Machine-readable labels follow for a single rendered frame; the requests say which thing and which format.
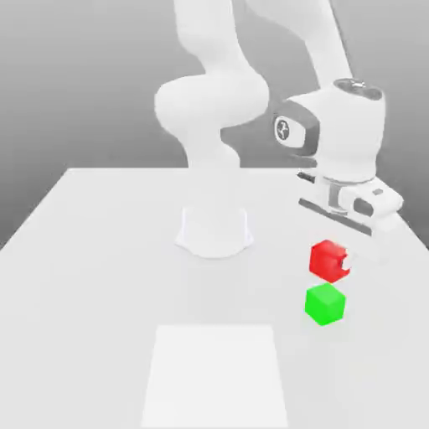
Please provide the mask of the small green cube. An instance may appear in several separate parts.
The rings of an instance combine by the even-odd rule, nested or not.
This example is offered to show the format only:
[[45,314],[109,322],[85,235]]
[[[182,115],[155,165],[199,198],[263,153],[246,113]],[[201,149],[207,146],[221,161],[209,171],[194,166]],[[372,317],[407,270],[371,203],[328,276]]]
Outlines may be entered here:
[[306,291],[305,313],[318,325],[325,326],[343,318],[346,296],[329,282]]

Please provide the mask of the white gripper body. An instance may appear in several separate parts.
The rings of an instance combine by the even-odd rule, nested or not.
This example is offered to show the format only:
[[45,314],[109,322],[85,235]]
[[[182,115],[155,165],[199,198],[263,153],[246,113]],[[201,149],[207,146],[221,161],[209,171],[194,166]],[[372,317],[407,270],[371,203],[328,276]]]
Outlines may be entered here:
[[383,264],[390,258],[391,242],[401,224],[397,210],[381,216],[368,216],[364,212],[367,205],[361,198],[357,198],[353,208],[347,214],[338,211],[328,211],[322,206],[308,199],[300,198],[298,203],[310,210],[321,221],[318,235],[328,239],[346,249],[350,265],[356,259],[365,259],[374,263]]

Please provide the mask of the small red cube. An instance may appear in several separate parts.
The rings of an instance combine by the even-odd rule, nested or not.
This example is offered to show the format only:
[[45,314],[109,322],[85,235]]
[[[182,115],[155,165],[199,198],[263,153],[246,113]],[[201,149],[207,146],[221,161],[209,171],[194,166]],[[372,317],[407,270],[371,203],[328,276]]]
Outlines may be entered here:
[[331,240],[323,240],[311,247],[309,271],[327,282],[336,282],[350,273],[350,269],[343,268],[347,256],[344,247]]

